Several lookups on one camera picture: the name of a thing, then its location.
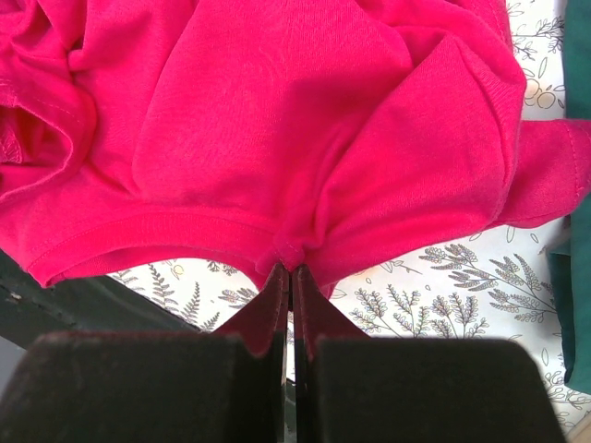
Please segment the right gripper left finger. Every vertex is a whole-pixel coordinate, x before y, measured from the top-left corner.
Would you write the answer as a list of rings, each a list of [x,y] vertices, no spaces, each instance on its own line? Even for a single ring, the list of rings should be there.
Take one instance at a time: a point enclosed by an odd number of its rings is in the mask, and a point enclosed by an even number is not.
[[[281,442],[290,276],[212,333],[42,335],[1,398],[5,442]]]

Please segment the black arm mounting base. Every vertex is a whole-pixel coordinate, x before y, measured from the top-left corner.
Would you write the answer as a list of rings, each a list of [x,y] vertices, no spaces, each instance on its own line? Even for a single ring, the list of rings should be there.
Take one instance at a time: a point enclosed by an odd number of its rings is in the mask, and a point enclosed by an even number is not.
[[[1,337],[26,349],[62,330],[194,330],[110,277],[63,281],[44,289],[1,255]]]

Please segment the magenta t shirt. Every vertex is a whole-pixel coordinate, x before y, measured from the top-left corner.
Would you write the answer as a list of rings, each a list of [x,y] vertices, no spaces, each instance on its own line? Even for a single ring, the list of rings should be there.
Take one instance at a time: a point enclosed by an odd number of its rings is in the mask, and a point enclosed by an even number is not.
[[[459,233],[440,214],[483,231],[564,216],[590,190],[590,125],[521,120],[506,14],[502,1],[5,1],[1,247],[42,286],[199,257],[257,285],[304,264],[330,292]],[[474,190],[399,187],[403,210],[396,185],[345,179],[393,160],[370,121],[420,67],[432,75],[444,38],[501,154]]]

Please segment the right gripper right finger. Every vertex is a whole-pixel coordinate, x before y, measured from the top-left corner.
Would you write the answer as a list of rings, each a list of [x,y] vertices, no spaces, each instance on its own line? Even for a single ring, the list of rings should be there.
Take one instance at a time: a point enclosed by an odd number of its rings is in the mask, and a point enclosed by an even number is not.
[[[372,338],[295,270],[301,442],[562,442],[527,351],[505,340]]]

